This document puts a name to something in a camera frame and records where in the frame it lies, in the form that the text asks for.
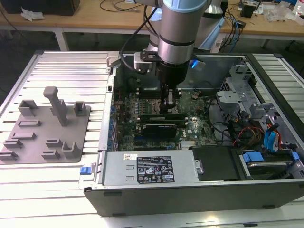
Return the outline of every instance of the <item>gray fixture post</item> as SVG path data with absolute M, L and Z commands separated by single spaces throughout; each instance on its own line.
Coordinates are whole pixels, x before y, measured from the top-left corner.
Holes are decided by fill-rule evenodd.
M 53 115 L 56 115 L 61 126 L 67 125 L 67 118 L 66 118 L 66 106 L 63 101 L 57 97 L 58 89 L 57 87 L 48 86 L 45 88 L 43 92 L 43 96 L 49 99 L 52 107 L 53 107 Z

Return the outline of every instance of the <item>wooden table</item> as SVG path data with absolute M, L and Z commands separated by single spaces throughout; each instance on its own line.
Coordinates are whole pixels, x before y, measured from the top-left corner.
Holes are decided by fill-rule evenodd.
M 140 12 L 107 12 L 99 7 L 100 2 L 101 0 L 81 0 L 72 17 L 44 15 L 44 20 L 33 22 L 21 17 L 20 14 L 8 14 L 3 7 L 2 11 L 18 30 L 54 32 L 62 51 L 68 50 L 65 32 L 88 32 L 96 35 L 98 33 L 132 34 L 143 22 L 143 6 L 137 8 Z M 116 10 L 111 1 L 105 2 L 102 6 L 106 9 Z M 119 6 L 129 8 L 135 5 L 122 3 Z M 1 29 L 14 30 L 2 14 L 0 14 Z M 142 29 L 139 34 L 149 34 L 149 31 Z
M 45 15 L 44 20 L 30 22 L 19 14 L 5 13 L 5 15 L 19 30 L 54 32 L 61 50 L 68 50 L 65 32 L 132 34 L 143 22 L 143 6 L 138 7 L 140 10 L 138 13 L 107 12 L 99 7 L 100 2 L 101 0 L 81 0 L 77 12 L 72 17 Z M 230 1 L 229 9 L 234 3 L 236 0 Z M 127 8 L 130 4 L 122 3 L 120 6 Z M 111 1 L 105 2 L 103 7 L 114 9 Z M 241 18 L 240 12 L 237 10 L 231 9 L 230 11 L 237 20 L 247 23 L 241 35 L 242 38 L 304 40 L 304 26 L 300 26 L 295 21 L 267 22 L 263 15 L 253 15 L 248 19 Z M 2 15 L 0 15 L 0 29 L 13 30 Z M 231 25 L 225 23 L 217 41 L 226 37 L 230 31 Z M 140 34 L 149 34 L 149 32 L 142 29 Z

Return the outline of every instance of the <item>slotted aluminum plate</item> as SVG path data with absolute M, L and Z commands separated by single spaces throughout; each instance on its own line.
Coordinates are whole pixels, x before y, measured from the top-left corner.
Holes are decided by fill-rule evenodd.
M 254 54 L 254 57 L 304 123 L 304 80 L 302 77 L 285 59 L 276 58 L 273 54 Z M 256 87 L 265 102 L 271 102 L 259 83 Z

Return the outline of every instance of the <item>white sticker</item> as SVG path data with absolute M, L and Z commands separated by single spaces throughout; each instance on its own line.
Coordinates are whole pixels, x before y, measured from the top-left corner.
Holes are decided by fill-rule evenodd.
M 137 154 L 136 153 L 124 153 L 123 154 L 123 159 L 124 160 L 136 160 Z

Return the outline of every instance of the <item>gray base plate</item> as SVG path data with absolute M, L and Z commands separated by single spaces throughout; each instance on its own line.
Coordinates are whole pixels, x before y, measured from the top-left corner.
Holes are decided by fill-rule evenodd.
M 29 164 L 29 163 L 67 163 L 67 162 L 79 162 L 82 155 L 84 146 L 87 124 L 89 121 L 91 107 L 86 106 L 86 116 L 76 116 L 72 106 L 67 106 L 66 117 L 68 119 L 68 125 L 62 127 L 56 116 L 53 116 L 50 107 L 38 107 L 38 109 L 32 109 L 34 116 L 24 117 L 20 115 L 13 130 L 11 131 L 8 140 L 13 139 L 14 134 L 32 134 L 35 136 L 33 139 L 19 139 L 22 143 L 20 148 L 5 148 L 3 152 L 14 151 L 17 154 L 15 159 L 1 159 L 0 164 Z M 29 120 L 39 120 L 38 126 L 23 126 L 19 127 L 19 123 Z M 77 152 L 74 156 L 67 158 L 62 152 L 62 145 L 48 147 L 46 145 L 47 139 L 60 139 L 60 141 L 66 142 L 69 148 L 72 147 L 73 142 L 77 145 Z M 56 156 L 52 156 L 51 151 L 56 150 Z M 49 158 L 43 158 L 42 154 L 49 155 Z

